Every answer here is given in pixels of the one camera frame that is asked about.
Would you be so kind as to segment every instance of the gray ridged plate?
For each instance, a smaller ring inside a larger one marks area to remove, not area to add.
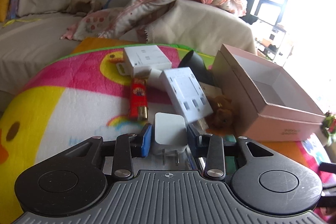
[[[309,211],[293,217],[271,217],[241,205],[222,182],[197,171],[140,171],[128,182],[116,182],[105,199],[75,216],[50,218],[24,213],[15,224],[319,224]]]

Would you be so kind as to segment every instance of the yellow strap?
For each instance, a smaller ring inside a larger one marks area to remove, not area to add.
[[[14,22],[34,22],[34,21],[39,21],[41,20],[41,18],[34,18],[34,19],[11,19],[11,20],[8,20],[3,26],[2,28],[6,27],[6,26],[9,26],[11,24],[13,24]]]

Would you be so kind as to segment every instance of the yellow cushion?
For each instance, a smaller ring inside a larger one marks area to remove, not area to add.
[[[11,0],[0,0],[0,22],[4,22],[6,19],[10,1]]]

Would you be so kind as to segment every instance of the white tissue roll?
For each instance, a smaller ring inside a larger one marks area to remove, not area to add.
[[[147,79],[147,85],[157,88],[158,90],[166,91],[164,85],[160,80],[160,75],[162,70],[159,69],[151,69],[149,77]]]

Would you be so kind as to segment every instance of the colorful blanket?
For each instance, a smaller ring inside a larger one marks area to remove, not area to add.
[[[118,10],[106,9],[84,17],[77,24],[69,27],[62,38],[83,40],[86,37],[99,36],[119,38],[135,27],[140,20],[165,8],[175,0],[131,0],[130,3]],[[239,17],[246,14],[246,0],[195,0],[226,10]]]
[[[167,46],[160,49],[173,67],[188,52]],[[209,68],[214,57],[201,57]],[[1,224],[11,223],[22,213],[14,183],[25,169],[94,135],[107,141],[140,132],[143,123],[127,118],[131,78],[118,73],[116,63],[121,58],[122,47],[65,57],[41,70],[10,103],[0,120]],[[147,95],[150,122],[156,112],[173,112],[165,92],[148,88]],[[266,145],[316,171],[320,161],[328,160],[316,139]]]

